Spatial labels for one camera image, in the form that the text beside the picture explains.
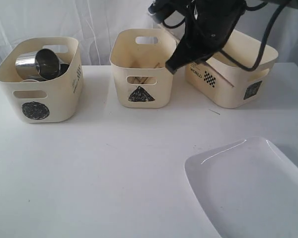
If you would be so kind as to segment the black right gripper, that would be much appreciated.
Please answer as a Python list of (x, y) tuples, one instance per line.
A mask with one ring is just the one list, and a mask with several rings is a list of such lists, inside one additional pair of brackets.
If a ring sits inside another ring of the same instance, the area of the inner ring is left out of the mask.
[(244, 0), (171, 0), (185, 17), (185, 33), (172, 56), (165, 62), (170, 73), (194, 62), (205, 63), (224, 47), (240, 17)]

